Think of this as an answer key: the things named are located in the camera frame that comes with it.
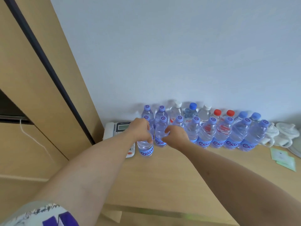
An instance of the table top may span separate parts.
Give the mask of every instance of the table top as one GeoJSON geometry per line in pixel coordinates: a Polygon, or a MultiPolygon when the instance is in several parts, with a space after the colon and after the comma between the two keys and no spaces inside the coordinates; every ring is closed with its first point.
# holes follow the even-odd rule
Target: table top
{"type": "MultiPolygon", "coordinates": [[[[295,158],[297,172],[278,165],[271,159],[270,149],[262,145],[250,152],[224,147],[208,150],[254,171],[301,201],[301,158],[289,151],[295,158]]],[[[129,212],[237,225],[192,163],[169,146],[155,146],[153,155],[147,158],[139,154],[136,146],[135,155],[125,160],[106,204],[129,212]]]]}

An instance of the water bottle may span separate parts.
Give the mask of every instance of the water bottle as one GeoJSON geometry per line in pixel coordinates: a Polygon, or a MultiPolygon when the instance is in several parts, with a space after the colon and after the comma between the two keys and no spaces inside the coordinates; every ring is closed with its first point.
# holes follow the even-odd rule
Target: water bottle
{"type": "Polygon", "coordinates": [[[185,126],[185,131],[188,135],[190,142],[195,143],[199,138],[199,134],[201,131],[200,118],[193,117],[192,121],[185,126]]]}
{"type": "Polygon", "coordinates": [[[216,119],[216,122],[218,122],[221,119],[221,114],[222,114],[221,110],[216,109],[214,110],[212,117],[214,117],[216,119]]]}
{"type": "Polygon", "coordinates": [[[144,118],[144,116],[149,116],[150,120],[149,120],[149,124],[150,126],[154,126],[155,125],[155,118],[153,115],[153,112],[151,110],[151,107],[149,105],[145,105],[144,106],[144,110],[141,114],[141,118],[144,118]]]}
{"type": "Polygon", "coordinates": [[[161,116],[165,116],[168,119],[168,115],[167,115],[167,113],[165,111],[165,106],[163,106],[163,105],[159,106],[159,111],[156,113],[156,116],[155,116],[155,126],[154,126],[155,128],[156,128],[157,123],[159,123],[159,120],[160,120],[161,116]]]}
{"type": "Polygon", "coordinates": [[[216,133],[216,122],[216,118],[210,117],[209,120],[202,125],[199,138],[197,140],[198,145],[202,148],[207,148],[210,145],[216,133]]]}
{"type": "Polygon", "coordinates": [[[204,105],[202,109],[198,112],[198,117],[201,119],[200,125],[202,126],[205,122],[207,122],[211,116],[210,113],[211,106],[204,105]]]}
{"type": "Polygon", "coordinates": [[[268,126],[269,122],[267,120],[261,120],[252,125],[247,136],[239,144],[238,148],[244,152],[252,150],[265,137],[268,126]]]}
{"type": "Polygon", "coordinates": [[[170,109],[170,124],[172,124],[176,117],[177,116],[182,116],[183,114],[183,110],[182,110],[182,102],[179,102],[179,101],[175,101],[175,106],[173,106],[171,109],[170,109]]]}
{"type": "Polygon", "coordinates": [[[168,133],[165,133],[165,129],[168,126],[168,119],[165,116],[161,116],[159,122],[156,124],[155,129],[155,142],[158,147],[165,147],[166,143],[162,141],[163,137],[168,136],[168,133]]]}
{"type": "Polygon", "coordinates": [[[227,117],[232,117],[234,116],[235,112],[233,110],[228,110],[225,115],[221,117],[221,121],[224,121],[227,117]]]}
{"type": "Polygon", "coordinates": [[[183,119],[184,118],[182,116],[177,116],[176,119],[175,119],[175,121],[172,123],[172,125],[176,125],[176,126],[184,128],[183,119]]]}
{"type": "Polygon", "coordinates": [[[260,113],[253,113],[252,116],[250,116],[249,118],[252,121],[251,126],[257,123],[260,118],[261,118],[260,113]]]}
{"type": "MultiPolygon", "coordinates": [[[[150,124],[150,117],[148,115],[145,115],[143,118],[145,118],[145,120],[147,120],[150,124]]],[[[148,132],[150,133],[150,135],[152,136],[152,139],[153,139],[153,135],[154,135],[153,125],[150,124],[150,129],[148,132]]],[[[148,143],[147,141],[137,141],[137,145],[139,148],[139,152],[142,156],[151,156],[152,155],[153,143],[148,143]]]]}
{"type": "Polygon", "coordinates": [[[186,108],[184,110],[184,124],[187,125],[189,122],[192,121],[193,117],[196,117],[198,115],[198,112],[196,111],[197,104],[196,103],[190,103],[189,108],[186,108]]]}
{"type": "Polygon", "coordinates": [[[217,124],[215,136],[210,144],[211,147],[220,148],[224,145],[231,133],[232,123],[232,117],[226,117],[224,121],[220,120],[217,124]]]}
{"type": "Polygon", "coordinates": [[[241,122],[233,125],[232,132],[226,140],[224,147],[228,149],[236,148],[248,134],[251,122],[249,118],[244,118],[241,122]]]}
{"type": "Polygon", "coordinates": [[[232,124],[232,125],[236,124],[237,122],[242,121],[242,120],[243,120],[244,118],[246,118],[247,116],[248,116],[248,113],[247,113],[247,112],[241,111],[241,112],[239,113],[239,115],[238,115],[237,117],[234,118],[234,121],[233,121],[233,124],[232,124]]]}

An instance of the telephone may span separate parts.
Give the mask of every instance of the telephone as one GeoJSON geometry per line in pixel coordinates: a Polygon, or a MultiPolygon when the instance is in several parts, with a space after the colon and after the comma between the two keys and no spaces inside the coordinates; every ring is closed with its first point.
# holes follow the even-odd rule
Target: telephone
{"type": "MultiPolygon", "coordinates": [[[[106,123],[106,127],[104,128],[103,140],[106,140],[110,137],[116,136],[122,133],[125,129],[127,129],[130,125],[130,122],[118,122],[118,123],[106,123]]],[[[126,158],[133,157],[135,154],[135,143],[131,146],[126,158]]]]}

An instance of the light blue bottle cap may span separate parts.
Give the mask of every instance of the light blue bottle cap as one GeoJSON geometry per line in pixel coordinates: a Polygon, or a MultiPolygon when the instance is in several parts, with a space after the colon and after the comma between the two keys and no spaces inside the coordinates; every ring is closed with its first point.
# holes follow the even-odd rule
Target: light blue bottle cap
{"type": "Polygon", "coordinates": [[[242,120],[242,122],[245,124],[245,125],[250,125],[252,123],[252,121],[249,119],[249,118],[244,118],[242,120]]]}
{"type": "Polygon", "coordinates": [[[160,106],[159,106],[159,111],[164,112],[164,111],[165,111],[165,106],[160,105],[160,106]]]}
{"type": "Polygon", "coordinates": [[[267,126],[269,126],[270,122],[268,122],[267,120],[261,120],[259,122],[259,124],[262,125],[262,126],[264,126],[264,127],[267,127],[267,126]]]}
{"type": "Polygon", "coordinates": [[[145,110],[145,111],[149,111],[150,109],[151,109],[151,107],[150,107],[149,105],[145,105],[145,106],[144,106],[144,110],[145,110]]]}
{"type": "Polygon", "coordinates": [[[160,117],[160,122],[166,123],[166,121],[167,121],[167,117],[164,117],[164,116],[160,117]]]}
{"type": "Polygon", "coordinates": [[[147,121],[150,121],[150,117],[148,115],[145,115],[143,118],[147,121]]]}
{"type": "Polygon", "coordinates": [[[175,120],[179,123],[182,123],[183,122],[183,117],[182,116],[177,116],[175,120]]]}
{"type": "Polygon", "coordinates": [[[227,118],[225,119],[225,122],[226,122],[227,124],[232,124],[232,123],[233,123],[233,118],[232,118],[232,117],[227,117],[227,118]]]}
{"type": "Polygon", "coordinates": [[[216,124],[217,122],[217,120],[214,117],[210,117],[208,121],[210,124],[216,124]]]}
{"type": "Polygon", "coordinates": [[[197,104],[192,102],[192,103],[190,103],[189,108],[190,108],[190,110],[196,110],[197,104]]]}
{"type": "Polygon", "coordinates": [[[261,118],[260,113],[253,113],[251,118],[255,121],[259,120],[261,118]]]}
{"type": "Polygon", "coordinates": [[[193,121],[193,123],[197,124],[201,121],[201,119],[199,117],[193,117],[192,121],[193,121]]]}
{"type": "Polygon", "coordinates": [[[248,116],[248,113],[245,111],[241,111],[238,116],[241,118],[246,118],[248,116]]]}

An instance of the person's right arm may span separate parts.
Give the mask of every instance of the person's right arm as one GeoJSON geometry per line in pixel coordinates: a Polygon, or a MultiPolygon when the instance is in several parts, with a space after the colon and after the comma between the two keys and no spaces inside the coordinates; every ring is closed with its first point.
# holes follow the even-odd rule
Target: person's right arm
{"type": "Polygon", "coordinates": [[[301,225],[301,203],[247,168],[193,143],[168,126],[162,140],[182,152],[239,225],[301,225]]]}

